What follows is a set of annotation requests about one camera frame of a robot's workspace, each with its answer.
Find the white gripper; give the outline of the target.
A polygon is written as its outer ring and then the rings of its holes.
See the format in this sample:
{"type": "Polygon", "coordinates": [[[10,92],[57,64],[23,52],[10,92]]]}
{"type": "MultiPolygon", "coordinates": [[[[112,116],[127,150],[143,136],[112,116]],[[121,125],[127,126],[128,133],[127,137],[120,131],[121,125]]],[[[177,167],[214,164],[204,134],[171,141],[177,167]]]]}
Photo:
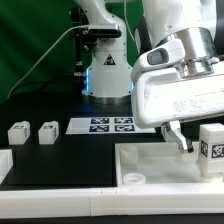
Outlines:
{"type": "Polygon", "coordinates": [[[180,122],[224,113],[224,75],[180,79],[175,71],[147,72],[135,84],[131,104],[139,128],[165,125],[170,142],[176,142],[181,153],[192,153],[192,141],[181,133],[180,122]]]}

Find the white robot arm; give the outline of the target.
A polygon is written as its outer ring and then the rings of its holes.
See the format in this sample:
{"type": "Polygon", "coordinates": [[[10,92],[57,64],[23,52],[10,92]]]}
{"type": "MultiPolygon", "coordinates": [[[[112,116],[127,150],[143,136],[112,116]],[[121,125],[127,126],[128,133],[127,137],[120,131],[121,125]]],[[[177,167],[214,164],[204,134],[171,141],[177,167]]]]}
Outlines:
{"type": "Polygon", "coordinates": [[[180,124],[224,115],[224,0],[140,0],[135,29],[105,8],[125,0],[74,1],[87,17],[81,37],[92,52],[83,96],[130,99],[138,127],[159,127],[191,152],[180,124]]]}

